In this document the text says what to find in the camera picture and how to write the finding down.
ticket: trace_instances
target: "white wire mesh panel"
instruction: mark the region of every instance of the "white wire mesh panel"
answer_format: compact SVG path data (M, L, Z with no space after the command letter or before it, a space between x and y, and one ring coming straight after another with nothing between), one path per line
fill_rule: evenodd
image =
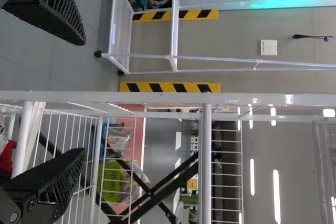
M212 223L242 224L242 130L234 122L216 121L212 128Z
M38 118L38 123L35 125L37 126L37 129L35 129L37 138L32 143L34 147L31 156L28 157L27 169L40 165L72 148L85 147L87 152L79 183L67 211L56 223L89 223L93 147L98 119L47 109L33 108L33 113L34 111L41 112L42 116ZM6 129L10 118L10 115L5 116ZM20 117L17 116L13 140L16 140L18 136L19 121ZM97 209L98 206L96 206L96 214L98 216L99 211ZM103 216L102 221L107 223L108 218Z
M107 215L112 220L113 217L124 219L131 212L131 203L140 197L140 187L133 180L134 169L138 167L134 155L137 118L118 118L118 121L122 122L122 127L108 121L103 130L105 146L97 189L100 192L99 206L108 204L116 212Z

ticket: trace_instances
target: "bolt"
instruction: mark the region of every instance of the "bolt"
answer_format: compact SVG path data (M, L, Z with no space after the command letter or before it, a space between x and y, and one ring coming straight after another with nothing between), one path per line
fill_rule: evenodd
M36 206L36 200L32 199L27 205L28 211L32 211L35 208L35 206Z
M14 221L16 221L16 219L17 219L17 213L15 212L15 213L13 213L12 214L12 216L10 217L11 219L11 222L14 222Z
M61 215L61 212L59 211L59 209L56 209L52 216L54 219L58 219L60 215Z

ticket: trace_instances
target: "storage rack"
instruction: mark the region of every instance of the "storage rack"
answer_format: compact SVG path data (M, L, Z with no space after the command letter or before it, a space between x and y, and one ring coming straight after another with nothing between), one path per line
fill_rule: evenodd
M41 109L33 106L33 101L47 102L49 107L56 109ZM22 115L20 125L16 124L19 128L18 134L12 134L14 138L17 138L17 150L14 160L13 174L19 174L23 171L25 165L25 150L28 141L27 128L31 121L32 111L40 110L42 117L38 123L38 142L35 144L33 155L30 158L29 166L34 167L46 160L61 154L62 152L71 148L84 146L87 148L87 158L85 165L83 166L82 176L80 183L74 197L70 203L70 206L64 216L58 221L58 223L100 223L100 221L115 220L119 218L121 223L133 223L141 215L136 215L135 212L131 212L132 204L127 204L127 210L125 215L117 214L111 207L111 202L107 202L103 199L102 194L97 192L97 178L98 178L98 166L99 166L99 150L100 145L104 137L101 135L103 122L109 122L111 116L121 116L129 120L135 120L136 118L177 118L177 119L198 119L202 123L201 125L201 140L200 140L200 155L198 157L198 165L194 164L190 168L190 163L184 163L179 167L180 170L175 170L172 174L169 174L166 178L166 182L170 180L171 176L175 176L181 172L182 169L186 170L180 174L174 180L173 184L169 184L159 193L153 192L145 194L152 199L144 203L140 209L141 211L148 211L151 207L161 202L162 198L167 197L169 193L176 190L180 184L182 184L183 178L193 176L198 171L200 178L200 200L199 209L201 212L202 223L244 223L244 203L243 203L243 179L237 183L238 197L241 201L237 204L237 209L217 209L212 208L214 205L214 195L212 194L212 188L219 186L225 187L225 184L213 184L211 180L212 176L233 176L234 174L215 174L211 169L213 165L212 153L221 152L218 150L212 150L212 134L213 131L218 129L212 128L212 121L271 121L277 120L282 122L312 122L315 124L317 132L317 156L325 155L325 148L322 148L322 140L324 138L319 137L318 132L321 129L326 129L329 124L336 123L335 118L324 118L321 115L249 115L242 113L238 115L233 112L216 112L216 108L219 106L225 106L229 108L239 107L252 108L256 111L259 108L268 106L268 104L274 104L275 106L335 106L336 95L332 94L234 94L234 93L129 93L125 95L121 92L52 92L52 91L0 91L0 108L6 116L6 124L14 118L14 114ZM117 106L118 103L124 104L202 104L202 113L174 113L174 112L137 112L125 110L123 107ZM231 132L236 135L237 141L242 142L243 135L242 129L229 129L219 130L223 132ZM107 141L104 142L106 155L108 146ZM131 152L134 153L134 142L131 144ZM243 150L240 146L240 150L235 152L242 158ZM243 159L241 162L235 164L239 167L243 167ZM133 167L129 169L131 177L136 177L133 172ZM327 169L320 169L319 172L324 174L324 184L329 181L331 174ZM243 177L241 173L242 169L238 169L238 173L234 176ZM329 197L334 193L334 187L331 189L323 188L322 192L325 197ZM213 212L217 211L232 211L236 213L235 220L225 219L213 219ZM332 209L327 208L327 216L331 218Z
M180 0L172 0L172 8L161 8L135 12L128 0L112 0L111 24L109 35L108 52L96 51L95 56L104 57L116 65L124 74L161 74L161 73L191 73L191 72L232 72L232 71L320 71L335 70L336 64L314 63L314 62L297 62L284 60L268 59L251 59L248 57L234 58L222 56L187 56L179 55L179 18L180 10L193 9L218 4L228 4L234 2L250 2L262 0L228 0L218 3L199 3L197 5L181 5ZM152 11L172 10L171 22L171 41L169 55L144 55L131 53L131 36L132 36L132 19L135 14L148 13ZM130 57L167 59L170 63L170 71L149 71L149 72L131 72ZM223 61L223 62L240 62L249 63L249 67L219 68L219 69L179 69L178 60L204 60L204 61Z

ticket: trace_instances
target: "yellow black warning stripe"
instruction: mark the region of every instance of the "yellow black warning stripe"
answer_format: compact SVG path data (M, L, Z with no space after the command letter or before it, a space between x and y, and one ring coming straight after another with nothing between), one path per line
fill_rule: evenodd
M218 19L218 10L181 10L179 11L180 20L210 20ZM150 22L150 21L171 21L172 11L151 12L134 14L134 22Z
M220 83L210 82L120 82L120 92L220 93Z

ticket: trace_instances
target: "ceiling light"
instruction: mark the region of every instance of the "ceiling light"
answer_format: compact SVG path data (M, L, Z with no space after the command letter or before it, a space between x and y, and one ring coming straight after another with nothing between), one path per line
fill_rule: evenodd
M271 116L276 116L277 112L276 109L273 107L271 108Z
M251 194L254 196L254 159L250 160L250 182L251 182Z
M323 116L325 118L334 118L335 117L335 110L333 109L324 109Z
M334 224L336 224L336 209L335 207L332 207L332 219Z
M273 170L274 215L277 224L281 224L279 172Z

